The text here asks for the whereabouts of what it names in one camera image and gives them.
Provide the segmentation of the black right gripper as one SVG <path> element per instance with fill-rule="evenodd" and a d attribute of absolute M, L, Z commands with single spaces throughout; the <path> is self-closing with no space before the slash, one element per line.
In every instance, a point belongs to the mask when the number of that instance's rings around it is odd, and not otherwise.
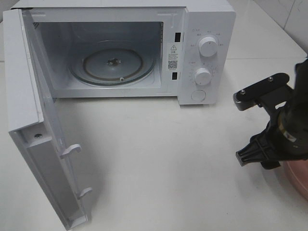
<path fill-rule="evenodd" d="M 272 170 L 281 166 L 278 161 L 307 160 L 308 88 L 295 86 L 291 97 L 268 114 L 266 129 L 236 152 L 240 165 L 261 163 L 265 170 Z"/>

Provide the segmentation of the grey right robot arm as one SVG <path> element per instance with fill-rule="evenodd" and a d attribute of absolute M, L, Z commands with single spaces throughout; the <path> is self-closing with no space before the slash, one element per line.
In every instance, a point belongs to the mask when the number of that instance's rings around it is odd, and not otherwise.
<path fill-rule="evenodd" d="M 258 106 L 269 115 L 266 128 L 236 152 L 240 165 L 260 163 L 274 169 L 282 161 L 308 158 L 308 62 L 295 65 L 295 86 L 290 77 L 277 73 L 233 95 L 240 111 Z"/>

